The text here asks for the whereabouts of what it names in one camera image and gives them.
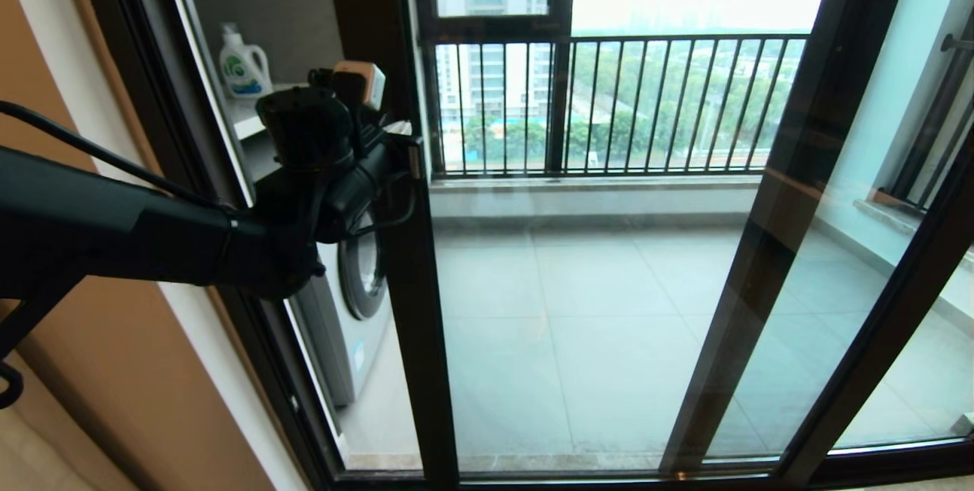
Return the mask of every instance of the black door frame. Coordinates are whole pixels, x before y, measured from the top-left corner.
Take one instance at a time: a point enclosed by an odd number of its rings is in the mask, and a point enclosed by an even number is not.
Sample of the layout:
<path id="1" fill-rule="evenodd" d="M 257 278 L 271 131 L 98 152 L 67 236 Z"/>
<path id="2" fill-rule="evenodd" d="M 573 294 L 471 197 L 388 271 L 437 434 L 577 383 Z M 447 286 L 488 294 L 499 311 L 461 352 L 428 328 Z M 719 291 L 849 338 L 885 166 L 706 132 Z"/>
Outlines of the black door frame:
<path id="1" fill-rule="evenodd" d="M 175 1 L 91 1 L 112 57 L 132 95 L 136 112 L 164 174 L 198 192 L 241 203 L 243 193 L 219 140 L 218 126 L 206 102 L 205 90 L 199 83 L 198 72 L 189 65 L 193 63 L 192 53 Z M 336 10 L 350 9 L 338 1 Z M 342 26 L 343 43 L 345 37 L 357 37 L 355 58 L 382 61 L 382 58 L 374 57 L 371 51 L 387 43 L 390 32 L 399 33 L 399 41 L 392 47 L 399 48 L 400 57 L 396 57 L 397 51 L 386 49 L 384 59 L 397 61 L 400 70 L 406 74 L 397 77 L 400 78 L 398 85 L 391 84 L 389 89 L 401 89 L 409 95 L 399 99 L 396 113 L 419 123 L 420 109 L 413 85 L 416 67 L 411 43 L 404 41 L 403 37 L 403 33 L 411 32 L 407 6 L 405 0 L 379 1 L 383 2 L 384 9 L 394 11 L 392 15 L 386 14 L 387 27 L 393 26 L 393 29 L 375 29 L 374 24 L 366 27 L 361 22 L 361 16 L 350 19 L 340 13 L 338 19 Z M 779 144 L 775 143 L 772 155 L 775 152 L 784 154 L 784 149 L 778 148 Z M 964 225 L 974 222 L 974 203 L 971 202 L 971 190 L 974 188 L 972 151 L 974 145 L 971 136 L 968 136 L 961 150 L 964 157 L 957 159 L 950 172 L 950 185 L 945 182 L 929 212 L 929 224 L 918 231 L 907 255 L 894 272 L 899 281 L 894 283 L 891 280 L 883 290 L 867 325 L 863 326 L 850 346 L 839 369 L 771 477 L 757 473 L 751 476 L 757 464 L 744 464 L 735 469 L 724 467 L 723 473 L 708 474 L 704 470 L 704 477 L 688 477 L 685 480 L 659 480 L 646 473 L 509 473 L 500 474 L 507 480 L 477 484 L 460 482 L 428 204 L 418 204 L 418 211 L 405 225 L 408 230 L 402 234 L 390 231 L 390 234 L 380 238 L 387 246 L 394 246 L 394 251 L 400 254 L 400 257 L 390 260 L 389 279 L 393 304 L 399 305 L 394 308 L 397 324 L 403 320 L 406 327 L 400 328 L 400 339 L 403 336 L 412 337 L 403 342 L 404 364 L 415 368 L 422 362 L 432 363 L 419 373 L 407 369 L 425 466 L 425 484 L 417 481 L 414 473 L 343 473 L 334 438 L 327 432 L 326 414 L 317 401 L 309 368 L 303 363 L 298 338 L 285 311 L 282 307 L 257 301 L 237 290 L 220 289 L 219 293 L 272 408 L 282 422 L 296 460 L 316 489 L 357 489 L 376 485 L 406 488 L 417 484 L 436 489 L 483 488 L 485 484 L 505 490 L 536 488 L 531 481 L 514 479 L 519 476 L 529 477 L 533 482 L 547 477 L 561 480 L 560 483 L 549 481 L 545 488 L 566 490 L 602 489 L 607 486 L 631 489 L 790 489 L 870 485 L 915 480 L 918 477 L 974 473 L 974 447 L 970 436 L 968 439 L 946 440 L 912 449 L 828 454 L 835 438 L 879 383 L 922 315 L 928 311 L 928 300 L 932 301 L 930 294 L 935 298 L 940 291 L 937 284 L 942 286 L 956 268 L 963 255 L 957 248 L 957 242 L 968 238 L 968 244 L 964 245 L 969 245 L 970 231 L 963 229 Z M 759 238 L 759 245 L 761 242 L 780 243 L 775 235 L 756 238 Z M 780 254 L 779 251 L 768 249 L 762 247 L 759 250 L 766 254 Z M 939 263 L 933 265 L 931 261 L 934 260 L 939 260 Z M 890 327 L 894 324 L 898 326 L 895 329 Z M 429 333 L 436 330 L 438 337 L 429 337 Z M 417 401 L 417 398 L 428 401 Z"/>

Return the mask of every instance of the metal railing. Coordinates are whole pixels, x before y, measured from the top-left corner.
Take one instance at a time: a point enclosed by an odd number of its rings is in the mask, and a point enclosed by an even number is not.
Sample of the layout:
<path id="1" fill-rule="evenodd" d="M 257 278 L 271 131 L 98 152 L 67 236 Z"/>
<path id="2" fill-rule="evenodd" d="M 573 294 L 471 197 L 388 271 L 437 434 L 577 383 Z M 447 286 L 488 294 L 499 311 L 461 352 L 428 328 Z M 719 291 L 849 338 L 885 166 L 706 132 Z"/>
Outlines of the metal railing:
<path id="1" fill-rule="evenodd" d="M 757 173 L 807 34 L 434 48 L 442 177 Z"/>

